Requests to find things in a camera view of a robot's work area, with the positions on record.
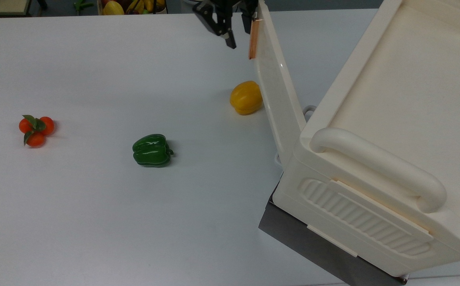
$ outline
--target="red fruit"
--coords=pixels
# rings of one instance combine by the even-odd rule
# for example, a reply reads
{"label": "red fruit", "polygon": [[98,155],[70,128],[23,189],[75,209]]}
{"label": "red fruit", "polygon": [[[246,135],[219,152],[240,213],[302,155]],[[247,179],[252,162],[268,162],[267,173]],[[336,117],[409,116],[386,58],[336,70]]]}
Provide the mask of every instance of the red fruit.
{"label": "red fruit", "polygon": [[22,119],[20,123],[18,124],[18,128],[22,133],[27,133],[29,131],[32,131],[32,125],[27,119]]}
{"label": "red fruit", "polygon": [[27,145],[37,148],[44,144],[44,135],[41,132],[34,132],[27,139]]}
{"label": "red fruit", "polygon": [[43,135],[50,135],[54,132],[55,124],[54,124],[54,121],[50,117],[43,116],[39,120],[43,121],[44,124],[46,125],[46,128],[43,131],[41,131]]}

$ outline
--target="open lid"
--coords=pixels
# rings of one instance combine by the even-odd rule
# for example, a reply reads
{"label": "open lid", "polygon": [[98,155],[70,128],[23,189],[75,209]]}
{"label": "open lid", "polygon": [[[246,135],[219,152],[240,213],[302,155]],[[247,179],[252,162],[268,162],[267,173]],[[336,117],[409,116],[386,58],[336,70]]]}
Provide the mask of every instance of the open lid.
{"label": "open lid", "polygon": [[269,9],[263,0],[259,1],[257,12],[258,18],[262,21],[259,26],[255,67],[279,158],[285,166],[306,121],[279,46]]}

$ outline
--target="white handle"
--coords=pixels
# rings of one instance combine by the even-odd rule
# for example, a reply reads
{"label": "white handle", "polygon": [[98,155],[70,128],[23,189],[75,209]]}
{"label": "white handle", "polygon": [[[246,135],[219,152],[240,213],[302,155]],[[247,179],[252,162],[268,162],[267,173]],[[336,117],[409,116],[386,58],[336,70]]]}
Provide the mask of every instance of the white handle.
{"label": "white handle", "polygon": [[435,212],[446,202],[446,189],[435,176],[350,131],[320,129],[310,147],[315,153],[334,149],[412,190],[419,195],[417,207],[424,213]]}

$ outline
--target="green object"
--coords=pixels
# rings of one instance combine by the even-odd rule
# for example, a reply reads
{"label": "green object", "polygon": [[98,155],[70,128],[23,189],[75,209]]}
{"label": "green object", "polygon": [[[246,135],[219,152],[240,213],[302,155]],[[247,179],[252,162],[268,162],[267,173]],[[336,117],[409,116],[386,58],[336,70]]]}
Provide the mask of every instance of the green object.
{"label": "green object", "polygon": [[84,8],[94,6],[94,3],[84,3],[85,0],[77,0],[73,3],[74,9],[76,9],[76,15],[80,15],[80,11]]}
{"label": "green object", "polygon": [[133,152],[136,163],[145,167],[165,167],[170,163],[170,155],[174,154],[161,134],[139,139],[133,144]]}

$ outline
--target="white plastic container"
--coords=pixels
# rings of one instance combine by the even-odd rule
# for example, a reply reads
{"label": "white plastic container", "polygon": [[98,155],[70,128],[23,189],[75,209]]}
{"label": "white plastic container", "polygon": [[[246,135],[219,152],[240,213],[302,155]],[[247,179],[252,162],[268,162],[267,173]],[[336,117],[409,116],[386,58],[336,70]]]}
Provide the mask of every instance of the white plastic container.
{"label": "white plastic container", "polygon": [[259,6],[274,203],[393,276],[460,261],[460,0],[385,0],[307,123]]}

